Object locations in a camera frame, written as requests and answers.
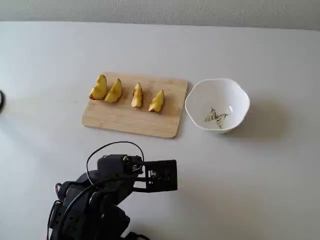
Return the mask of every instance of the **black cable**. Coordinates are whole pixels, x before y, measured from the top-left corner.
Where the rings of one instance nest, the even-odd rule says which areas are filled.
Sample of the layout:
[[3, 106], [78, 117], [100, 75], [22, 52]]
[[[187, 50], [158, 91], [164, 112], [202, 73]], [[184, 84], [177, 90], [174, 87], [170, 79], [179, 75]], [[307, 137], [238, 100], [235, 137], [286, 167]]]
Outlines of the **black cable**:
[[59, 203], [61, 204], [62, 202], [60, 200], [55, 200], [53, 205], [52, 205], [52, 208], [50, 210], [50, 214], [49, 214], [49, 218], [48, 218], [48, 224], [47, 224], [47, 227], [46, 227], [46, 240], [49, 240], [49, 223], [50, 223], [50, 220], [51, 220], [51, 217], [52, 217], [52, 214], [54, 212], [54, 208], [56, 206], [56, 203]]
[[85, 195], [87, 192], [89, 192], [90, 190], [94, 189], [97, 185], [100, 184], [106, 184], [108, 182], [116, 182], [116, 181], [121, 181], [121, 180], [136, 180], [136, 181], [146, 181], [145, 179], [140, 179], [139, 177], [117, 177], [117, 178], [109, 178], [109, 179], [105, 179], [102, 181], [98, 181], [90, 186], [88, 186], [87, 188], [85, 188], [82, 192], [80, 192], [73, 200], [72, 202], [69, 204], [69, 206], [66, 208], [61, 221], [58, 225], [58, 228], [56, 230], [56, 240], [59, 240], [60, 238], [60, 234], [62, 232], [62, 228], [64, 225], [64, 222], [67, 219], [67, 216], [69, 214], [69, 212], [71, 211], [71, 208], [77, 203], [77, 201], [83, 196]]
[[113, 144], [132, 144], [132, 145], [135, 145], [141, 152], [141, 155], [142, 155], [142, 161], [144, 162], [145, 161], [145, 156], [144, 156], [144, 152], [141, 150], [141, 148], [135, 144], [134, 142], [131, 142], [131, 141], [114, 141], [114, 142], [111, 142], [111, 143], [108, 143], [100, 148], [98, 148], [97, 150], [95, 150], [93, 153], [91, 153], [91, 155], [88, 157], [88, 159], [86, 160], [86, 176], [87, 178], [89, 179], [89, 182], [93, 185], [94, 182], [92, 181], [92, 178], [90, 177], [89, 175], [89, 169], [88, 169], [88, 163], [89, 163], [89, 160], [91, 159], [91, 157], [93, 155], [95, 155], [97, 152], [99, 152], [100, 150], [110, 146], [110, 145], [113, 145]]

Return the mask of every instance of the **wooden cutting board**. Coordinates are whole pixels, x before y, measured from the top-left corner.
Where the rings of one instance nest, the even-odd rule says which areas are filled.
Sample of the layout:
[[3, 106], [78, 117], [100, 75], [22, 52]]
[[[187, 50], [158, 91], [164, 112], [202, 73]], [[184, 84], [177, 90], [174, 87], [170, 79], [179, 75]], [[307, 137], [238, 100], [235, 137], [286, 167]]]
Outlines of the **wooden cutting board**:
[[[186, 80], [118, 72], [103, 74], [109, 90], [117, 78], [121, 80], [122, 97], [117, 103], [89, 99], [82, 116], [83, 125], [162, 138], [173, 138], [177, 134], [187, 92]], [[141, 84], [143, 92], [141, 108], [131, 107], [137, 83]], [[162, 110], [149, 112], [149, 104], [160, 90], [164, 91]]]

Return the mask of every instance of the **bowl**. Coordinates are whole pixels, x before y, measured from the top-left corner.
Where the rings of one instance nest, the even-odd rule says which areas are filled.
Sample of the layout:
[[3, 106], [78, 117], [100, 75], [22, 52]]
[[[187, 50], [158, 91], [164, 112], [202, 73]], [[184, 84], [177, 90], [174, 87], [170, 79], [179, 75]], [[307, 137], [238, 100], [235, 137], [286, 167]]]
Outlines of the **bowl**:
[[228, 78], [203, 80], [185, 99], [185, 110], [194, 124], [217, 134], [239, 126], [249, 107], [247, 93]]

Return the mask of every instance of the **apple wedge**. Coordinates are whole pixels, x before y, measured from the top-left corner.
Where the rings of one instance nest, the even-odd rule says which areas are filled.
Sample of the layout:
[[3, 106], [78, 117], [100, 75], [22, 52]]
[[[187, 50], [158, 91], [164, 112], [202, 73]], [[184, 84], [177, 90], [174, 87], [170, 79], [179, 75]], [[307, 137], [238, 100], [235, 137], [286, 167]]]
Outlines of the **apple wedge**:
[[143, 93], [142, 93], [142, 87], [139, 82], [137, 85], [135, 85], [132, 95], [133, 97], [131, 101], [131, 107], [141, 108], [143, 103]]
[[107, 78], [101, 74], [98, 76], [95, 86], [91, 89], [89, 98], [93, 100], [101, 100], [106, 96], [107, 91]]
[[149, 112], [160, 112], [164, 105], [165, 93], [163, 90], [158, 92], [149, 105]]
[[115, 103], [119, 100], [122, 95], [122, 85], [119, 78], [116, 79], [112, 85], [110, 92], [105, 97], [104, 101], [107, 103]]

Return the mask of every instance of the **black object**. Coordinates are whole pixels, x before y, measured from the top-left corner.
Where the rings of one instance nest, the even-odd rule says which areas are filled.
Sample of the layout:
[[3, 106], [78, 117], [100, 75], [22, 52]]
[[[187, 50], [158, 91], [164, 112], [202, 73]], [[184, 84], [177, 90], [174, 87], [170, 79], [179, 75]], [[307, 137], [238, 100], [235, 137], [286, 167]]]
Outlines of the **black object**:
[[6, 96], [5, 96], [4, 92], [0, 90], [0, 113], [5, 105], [5, 100], [6, 100], [5, 97]]
[[[145, 177], [138, 177], [143, 166]], [[49, 216], [50, 240], [149, 240], [133, 232], [121, 237], [130, 218], [117, 205], [132, 192], [178, 189], [176, 160], [144, 162], [140, 156], [105, 155], [88, 175], [91, 181], [84, 173], [76, 181], [55, 185], [58, 200]], [[134, 187], [136, 181], [145, 182], [146, 188]]]

